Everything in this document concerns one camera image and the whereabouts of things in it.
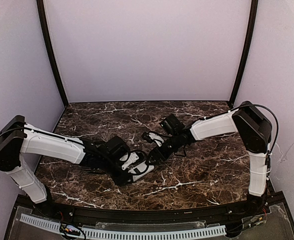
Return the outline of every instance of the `black vertical bar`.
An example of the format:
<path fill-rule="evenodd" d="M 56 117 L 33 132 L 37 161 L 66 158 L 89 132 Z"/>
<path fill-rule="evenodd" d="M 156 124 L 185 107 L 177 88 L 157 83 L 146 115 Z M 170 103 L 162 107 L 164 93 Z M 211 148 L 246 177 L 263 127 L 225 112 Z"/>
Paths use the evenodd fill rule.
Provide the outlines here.
<path fill-rule="evenodd" d="M 39 20 L 40 20 L 40 25 L 41 25 L 41 30 L 42 30 L 42 35 L 43 35 L 43 40 L 46 45 L 47 49 L 47 54 L 51 66 L 51 70 L 53 73 L 53 77 L 55 78 L 55 82 L 60 94 L 60 98 L 62 100 L 63 105 L 65 108 L 68 106 L 68 99 L 65 93 L 65 89 L 62 83 L 61 76 L 58 71 L 55 55 L 54 55 L 54 50 L 52 46 L 52 41 L 51 37 L 49 35 L 49 30 L 48 30 L 48 24 L 47 24 L 47 19 L 46 19 L 46 12 L 45 12 L 45 7 L 44 7 L 44 0 L 36 0 L 37 1 L 37 8 L 38 8 L 38 15 L 39 15 Z"/>
<path fill-rule="evenodd" d="M 250 7 L 250 14 L 249 14 L 245 43 L 243 45 L 243 50 L 242 50 L 242 55 L 241 55 L 241 59 L 240 59 L 239 67 L 238 67 L 237 76 L 236 76 L 235 83 L 233 85 L 233 89 L 232 89 L 229 103 L 228 103 L 230 106 L 234 105 L 239 87 L 242 82 L 249 49 L 250 49 L 251 43 L 252 43 L 257 7 L 258 7 L 258 0 L 251 0 L 251 7 Z"/>

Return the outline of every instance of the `perforated metal strip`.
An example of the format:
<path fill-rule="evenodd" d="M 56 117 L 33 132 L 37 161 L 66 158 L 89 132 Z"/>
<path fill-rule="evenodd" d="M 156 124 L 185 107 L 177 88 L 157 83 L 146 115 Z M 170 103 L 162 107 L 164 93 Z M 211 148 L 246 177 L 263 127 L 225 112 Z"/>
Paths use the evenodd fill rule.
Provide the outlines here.
<path fill-rule="evenodd" d="M 55 234 L 61 234 L 59 232 L 59 222 L 49 221 L 27 214 L 21 214 L 20 221 Z M 86 234 L 87 239 L 93 240 L 197 240 L 223 236 L 226 234 L 226 228 L 224 225 L 202 229 L 166 232 L 106 231 L 86 227 L 83 227 L 82 230 Z"/>

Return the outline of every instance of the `brown marble tabletop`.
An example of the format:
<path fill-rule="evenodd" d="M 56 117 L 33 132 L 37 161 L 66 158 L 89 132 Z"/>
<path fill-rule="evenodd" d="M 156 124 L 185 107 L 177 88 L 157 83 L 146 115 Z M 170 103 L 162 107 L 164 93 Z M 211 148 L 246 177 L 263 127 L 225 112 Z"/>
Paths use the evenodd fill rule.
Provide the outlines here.
<path fill-rule="evenodd" d="M 175 114 L 185 125 L 228 110 L 224 101 L 145 101 L 72 103 L 55 133 L 93 141 L 118 135 L 131 150 L 156 145 L 142 139 L 150 130 L 165 133 L 159 122 Z M 249 157 L 238 133 L 204 139 L 186 147 L 187 157 L 171 156 L 163 165 L 126 186 L 108 175 L 43 157 L 36 176 L 55 202 L 114 210 L 172 210 L 227 204 L 246 199 Z"/>

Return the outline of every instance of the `marble surface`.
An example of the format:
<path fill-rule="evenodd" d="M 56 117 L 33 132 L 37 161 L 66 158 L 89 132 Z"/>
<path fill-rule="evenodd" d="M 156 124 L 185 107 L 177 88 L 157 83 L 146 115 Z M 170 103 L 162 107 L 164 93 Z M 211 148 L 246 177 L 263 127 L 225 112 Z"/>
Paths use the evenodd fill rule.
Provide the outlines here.
<path fill-rule="evenodd" d="M 156 145 L 145 131 L 165 133 L 159 122 L 174 113 L 184 124 L 228 110 L 223 101 L 148 101 L 72 103 L 55 133 L 108 141 L 120 136 L 130 149 L 147 153 Z M 249 156 L 238 133 L 225 134 L 186 147 L 187 157 L 172 156 L 138 180 L 116 186 L 108 175 L 43 157 L 36 176 L 58 203 L 118 210 L 172 210 L 227 204 L 246 199 Z"/>

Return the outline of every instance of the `white wall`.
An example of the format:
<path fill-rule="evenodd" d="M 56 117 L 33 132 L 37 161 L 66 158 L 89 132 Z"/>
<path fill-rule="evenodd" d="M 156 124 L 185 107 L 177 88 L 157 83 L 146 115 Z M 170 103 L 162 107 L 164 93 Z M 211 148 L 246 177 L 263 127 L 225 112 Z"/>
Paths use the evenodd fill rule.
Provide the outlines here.
<path fill-rule="evenodd" d="M 228 100 L 250 0 L 46 0 L 70 102 Z"/>
<path fill-rule="evenodd" d="M 244 100 L 271 108 L 279 118 L 271 179 L 294 217 L 294 0 L 259 1 L 236 105 Z"/>
<path fill-rule="evenodd" d="M 0 0 L 0 130 L 15 115 L 51 131 L 63 111 L 51 72 L 35 0 Z M 38 156 L 27 160 L 32 168 Z M 0 239 L 18 188 L 0 172 Z"/>

